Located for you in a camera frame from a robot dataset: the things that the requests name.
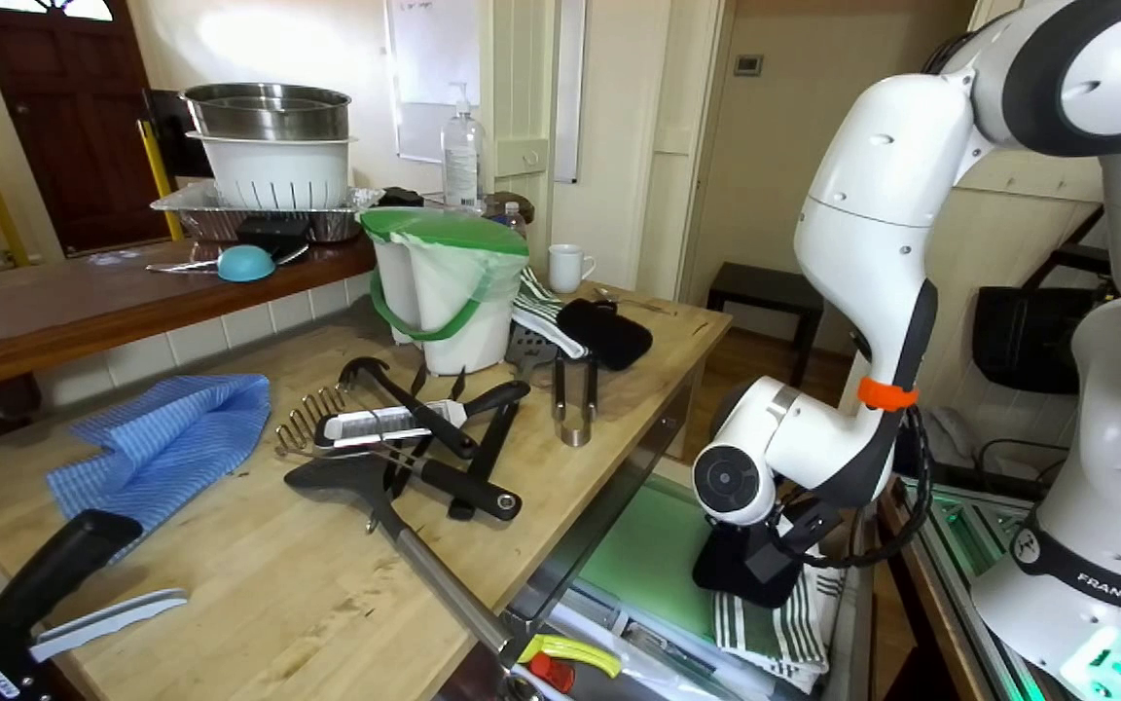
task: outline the blue lid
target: blue lid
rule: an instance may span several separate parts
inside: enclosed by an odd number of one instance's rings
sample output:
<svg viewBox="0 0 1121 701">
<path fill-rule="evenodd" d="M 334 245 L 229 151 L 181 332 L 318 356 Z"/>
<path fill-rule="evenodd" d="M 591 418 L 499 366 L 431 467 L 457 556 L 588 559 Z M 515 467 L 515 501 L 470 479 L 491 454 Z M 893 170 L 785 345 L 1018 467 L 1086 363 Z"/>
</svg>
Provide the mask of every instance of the blue lid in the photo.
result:
<svg viewBox="0 0 1121 701">
<path fill-rule="evenodd" d="M 264 280 L 274 273 L 277 260 L 261 245 L 229 245 L 220 251 L 220 280 Z"/>
</svg>

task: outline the green cutting board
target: green cutting board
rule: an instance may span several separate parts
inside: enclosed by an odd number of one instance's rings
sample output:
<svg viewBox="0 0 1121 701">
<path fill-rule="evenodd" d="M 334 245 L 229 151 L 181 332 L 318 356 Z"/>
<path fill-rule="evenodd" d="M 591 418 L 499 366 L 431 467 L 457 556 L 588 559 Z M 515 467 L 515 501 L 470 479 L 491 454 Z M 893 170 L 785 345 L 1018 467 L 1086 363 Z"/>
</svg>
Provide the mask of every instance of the green cutting board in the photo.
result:
<svg viewBox="0 0 1121 701">
<path fill-rule="evenodd" d="M 596 553 L 576 571 L 582 588 L 650 624 L 718 637 L 718 594 L 691 569 L 708 542 L 705 510 L 669 479 L 650 473 Z"/>
</svg>

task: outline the stainless steel pot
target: stainless steel pot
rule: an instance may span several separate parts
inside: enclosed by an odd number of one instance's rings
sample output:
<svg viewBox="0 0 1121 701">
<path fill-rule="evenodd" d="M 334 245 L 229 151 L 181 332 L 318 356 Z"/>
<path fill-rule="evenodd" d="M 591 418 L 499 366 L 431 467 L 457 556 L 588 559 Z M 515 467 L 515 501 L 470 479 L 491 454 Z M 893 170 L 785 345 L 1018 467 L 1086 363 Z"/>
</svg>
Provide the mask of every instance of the stainless steel pot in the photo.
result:
<svg viewBox="0 0 1121 701">
<path fill-rule="evenodd" d="M 183 89 L 200 137 L 348 140 L 348 93 L 285 80 L 214 80 Z"/>
</svg>

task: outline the dish rack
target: dish rack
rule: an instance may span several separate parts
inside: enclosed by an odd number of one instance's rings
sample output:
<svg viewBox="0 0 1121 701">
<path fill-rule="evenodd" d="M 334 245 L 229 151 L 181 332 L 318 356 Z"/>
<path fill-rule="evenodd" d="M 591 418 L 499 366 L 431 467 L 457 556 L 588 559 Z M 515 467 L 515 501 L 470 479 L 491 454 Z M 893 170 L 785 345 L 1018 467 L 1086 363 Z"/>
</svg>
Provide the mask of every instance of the dish rack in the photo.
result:
<svg viewBox="0 0 1121 701">
<path fill-rule="evenodd" d="M 348 198 L 351 140 L 229 140 L 205 149 L 214 192 L 244 211 L 318 211 Z"/>
<path fill-rule="evenodd" d="M 183 232 L 191 240 L 229 245 L 237 240 L 237 229 L 252 214 L 274 218 L 309 218 L 309 232 L 318 245 L 351 240 L 364 232 L 360 214 L 373 203 L 371 192 L 348 192 L 339 206 L 300 206 L 300 211 L 277 211 L 277 206 L 234 206 L 221 198 L 214 177 L 191 177 L 181 192 L 151 203 L 151 211 L 177 214 Z"/>
</svg>

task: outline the window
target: window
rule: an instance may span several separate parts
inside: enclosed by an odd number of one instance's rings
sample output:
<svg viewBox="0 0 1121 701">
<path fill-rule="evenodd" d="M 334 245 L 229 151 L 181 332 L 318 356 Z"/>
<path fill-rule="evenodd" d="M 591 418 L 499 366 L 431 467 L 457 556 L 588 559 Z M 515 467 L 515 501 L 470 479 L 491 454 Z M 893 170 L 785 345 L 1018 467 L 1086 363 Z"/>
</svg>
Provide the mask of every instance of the window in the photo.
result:
<svg viewBox="0 0 1121 701">
<path fill-rule="evenodd" d="M 0 12 L 30 12 L 30 15 L 59 12 L 76 20 L 99 20 L 99 22 L 112 20 L 104 0 L 0 0 Z"/>
</svg>

